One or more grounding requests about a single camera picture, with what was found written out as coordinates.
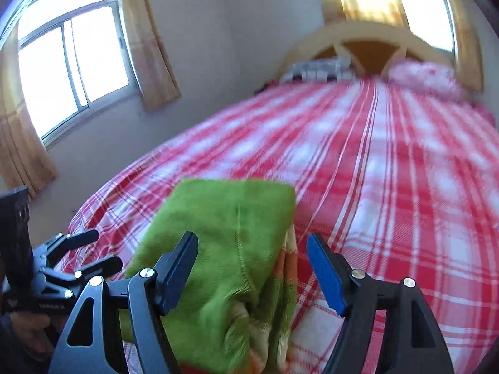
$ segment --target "silver bolt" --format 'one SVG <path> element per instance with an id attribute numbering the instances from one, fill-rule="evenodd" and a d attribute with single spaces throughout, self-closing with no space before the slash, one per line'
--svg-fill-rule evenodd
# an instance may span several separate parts
<path id="1" fill-rule="evenodd" d="M 143 278 L 148 278 L 148 277 L 151 277 L 152 275 L 154 274 L 154 270 L 153 269 L 142 269 L 140 271 L 140 276 L 143 277 Z"/>
<path id="2" fill-rule="evenodd" d="M 98 287 L 99 285 L 102 284 L 102 277 L 101 276 L 92 277 L 89 283 L 92 287 Z"/>
<path id="3" fill-rule="evenodd" d="M 364 273 L 364 271 L 360 270 L 360 269 L 355 269 L 355 270 L 352 270 L 352 277 L 353 278 L 357 278 L 359 280 L 365 278 L 366 276 L 366 273 Z"/>
<path id="4" fill-rule="evenodd" d="M 414 281 L 412 278 L 404 278 L 404 285 L 409 288 L 416 287 L 416 281 Z"/>

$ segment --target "headboard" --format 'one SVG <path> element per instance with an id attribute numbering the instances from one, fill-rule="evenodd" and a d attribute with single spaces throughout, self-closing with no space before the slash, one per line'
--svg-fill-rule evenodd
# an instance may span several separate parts
<path id="1" fill-rule="evenodd" d="M 433 48 L 409 30 L 370 21 L 339 21 L 299 41 L 279 68 L 279 79 L 291 64 L 333 56 L 349 56 L 358 76 L 386 76 L 399 58 L 453 67 L 452 55 Z"/>

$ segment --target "window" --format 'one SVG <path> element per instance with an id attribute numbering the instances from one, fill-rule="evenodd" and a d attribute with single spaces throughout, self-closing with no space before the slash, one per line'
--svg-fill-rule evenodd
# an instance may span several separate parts
<path id="1" fill-rule="evenodd" d="M 453 52 L 454 38 L 446 0 L 402 0 L 411 32 L 435 48 Z"/>
<path id="2" fill-rule="evenodd" d="M 135 89 L 118 0 L 36 0 L 18 37 L 22 90 L 44 141 Z"/>

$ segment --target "bed sheet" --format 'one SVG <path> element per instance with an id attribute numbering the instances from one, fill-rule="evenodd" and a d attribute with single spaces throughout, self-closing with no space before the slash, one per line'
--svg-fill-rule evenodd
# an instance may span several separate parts
<path id="1" fill-rule="evenodd" d="M 71 251 L 61 267 L 75 271 L 110 253 L 127 265 L 185 177 L 265 178 L 295 187 L 291 372 L 321 372 L 341 326 L 306 258 L 310 232 L 376 279 L 414 278 L 457 374 L 472 372 L 499 335 L 499 135 L 471 107 L 380 79 L 272 88 L 107 182 L 69 227 L 96 228 L 99 241 Z M 366 373 L 375 371 L 383 318 L 376 316 Z M 131 372 L 139 372 L 135 348 L 125 350 Z"/>

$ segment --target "red plaid bedspread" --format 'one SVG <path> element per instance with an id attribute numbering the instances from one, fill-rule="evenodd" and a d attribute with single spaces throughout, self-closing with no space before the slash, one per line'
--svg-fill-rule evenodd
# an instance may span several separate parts
<path id="1" fill-rule="evenodd" d="M 126 265 L 185 177 L 276 179 L 296 188 L 291 371 L 321 372 L 341 325 L 305 256 L 308 233 L 320 232 L 376 279 L 413 277 L 456 373 L 470 373 L 499 335 L 498 142 L 469 106 L 376 79 L 280 86 L 164 143 L 106 183 L 69 227 L 95 227 L 99 241 L 68 254 L 62 266 L 74 271 L 109 253 Z M 375 370 L 382 322 L 379 313 L 365 372 Z M 134 348 L 126 352 L 134 371 Z"/>

